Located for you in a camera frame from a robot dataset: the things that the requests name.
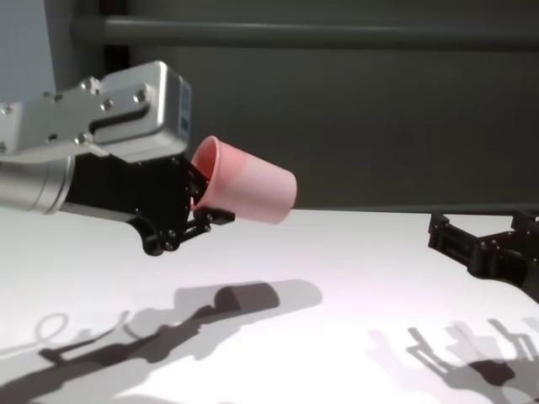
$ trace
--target metal bracket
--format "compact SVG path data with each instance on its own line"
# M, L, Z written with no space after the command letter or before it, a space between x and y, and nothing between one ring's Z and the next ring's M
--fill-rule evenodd
M429 247L467 267L479 279L512 284L539 303L539 224L536 215L517 213L513 231L475 237L432 215Z
M90 77L77 88L0 109L0 162L38 163L87 153L139 162L183 152L189 84L162 62Z

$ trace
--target dark gray wall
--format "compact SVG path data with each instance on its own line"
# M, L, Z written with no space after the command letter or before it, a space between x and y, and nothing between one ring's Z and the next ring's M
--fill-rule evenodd
M131 12L214 21L331 22L538 15L529 3L132 1ZM539 202L539 54L136 48L195 91L208 135L291 169L301 207L478 209Z

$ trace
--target white surface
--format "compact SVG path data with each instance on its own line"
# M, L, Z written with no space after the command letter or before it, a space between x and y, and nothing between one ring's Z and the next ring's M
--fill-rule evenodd
M428 249L427 215L296 211L279 226L239 221L216 228L160 258L146 257L122 224L5 211L0 221L0 383L10 382L0 388L2 404L17 402L8 391L42 404L504 404L539 397L536 353L526 359L488 322L537 345L531 319L539 319L539 306ZM509 221L455 223L486 234ZM272 284L280 307L203 326L163 361L129 359L107 368L87 362L78 369L88 374L75 377L72 365L55 368L37 354L80 341L85 330L109 330L122 311L130 312L135 332L152 335L212 305L223 285L253 282ZM241 302L243 309L261 304L257 296ZM55 313L68 317L65 329L35 344L36 325ZM454 322L475 337L449 333ZM60 317L52 318L43 333L59 325ZM454 365L443 377L407 351L417 344L409 328ZM133 341L119 327L64 358ZM169 342L163 334L134 355L154 355ZM466 366L485 359L505 359L512 370L499 364L496 375L515 377L492 386ZM51 393L36 396L40 389Z

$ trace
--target plastic cup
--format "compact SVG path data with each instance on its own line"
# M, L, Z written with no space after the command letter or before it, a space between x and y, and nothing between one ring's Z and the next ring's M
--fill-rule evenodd
M209 183L193 209L227 210L237 218L280 223L296 202L296 177L210 136L196 150L193 165Z

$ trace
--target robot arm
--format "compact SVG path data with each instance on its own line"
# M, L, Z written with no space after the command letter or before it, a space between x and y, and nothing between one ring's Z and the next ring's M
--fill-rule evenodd
M195 209L211 179L184 155L190 100L189 84L153 62L5 104L0 206L123 221L152 256L234 221L237 212L219 204ZM296 182L286 173L290 210Z

